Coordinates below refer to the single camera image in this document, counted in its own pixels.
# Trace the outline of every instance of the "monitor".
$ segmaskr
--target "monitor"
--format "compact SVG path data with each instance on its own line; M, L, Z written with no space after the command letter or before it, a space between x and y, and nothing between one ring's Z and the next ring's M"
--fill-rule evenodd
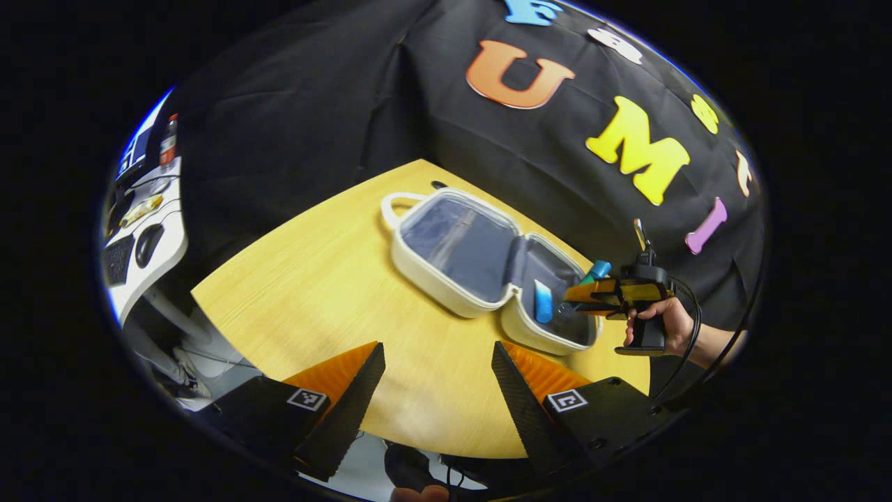
M158 118L161 106L164 105L171 92L173 92L173 88L161 98L161 101L146 115L143 123L133 133L133 137L127 143L124 153L121 155L118 164L118 175L115 177L115 180L120 180L125 173L138 169L142 165L142 161L145 159L145 147L149 142L149 133L152 132L152 126Z

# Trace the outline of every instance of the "wooden table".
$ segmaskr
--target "wooden table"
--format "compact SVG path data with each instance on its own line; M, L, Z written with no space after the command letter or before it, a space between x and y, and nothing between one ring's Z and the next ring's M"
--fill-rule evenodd
M497 206L524 233L540 233L584 270L591 267L529 218L419 160L299 214L223 264L192 294L233 347L276 380L369 341L383 342L387 369L363 431L456 456L525 457L490 367L493 342L506 339L498 312L460 318L406 280L390 258L392 233L381 199L392 192L430 194L433 180ZM649 359L613 351L624 329L624 322L605 321L589 350L545 356L592 381L619 376L647 394Z

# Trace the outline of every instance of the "blue letter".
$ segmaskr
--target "blue letter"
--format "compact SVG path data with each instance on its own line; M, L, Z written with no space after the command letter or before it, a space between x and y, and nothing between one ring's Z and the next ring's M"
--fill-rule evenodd
M505 21L537 26L551 26L551 21L548 20L558 16L555 11L564 11L551 2L540 0L505 0L505 4L511 11L511 14L505 17Z

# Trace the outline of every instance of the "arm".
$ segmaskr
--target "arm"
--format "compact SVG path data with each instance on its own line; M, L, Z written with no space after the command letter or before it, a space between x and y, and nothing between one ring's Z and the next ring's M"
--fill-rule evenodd
M688 313L681 305L678 298L672 297L662 302L656 302L651 305L648 310L636 313L634 310L629 312L629 321L626 323L625 342L628 347L634 338L632 335L632 322L635 317L640 315L641 319L650 319L657 314L663 315L663 324L666 330L665 351L673 356L684 356L684 351L688 348L691 333L694 330L694 320L690 318ZM712 326L700 324L700 333L697 335L697 342L690 351L690 361L701 368L708 368L710 364L722 353L734 331L718 330ZM728 355L721 362L721 366L725 366L739 354L740 350L746 344L747 332L743 331L734 343L734 347L728 352Z

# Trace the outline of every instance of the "yellow letter m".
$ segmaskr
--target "yellow letter m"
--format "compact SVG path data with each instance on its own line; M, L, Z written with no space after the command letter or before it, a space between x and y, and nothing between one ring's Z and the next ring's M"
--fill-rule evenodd
M604 132L598 138L588 138L587 146L604 162L616 162L616 150L623 145L623 158L619 163L622 174L647 170L632 177L635 187L654 205L663 203L663 192L681 167L690 162L688 151L675 138L663 138L650 142L648 115L632 101L617 96L619 109Z

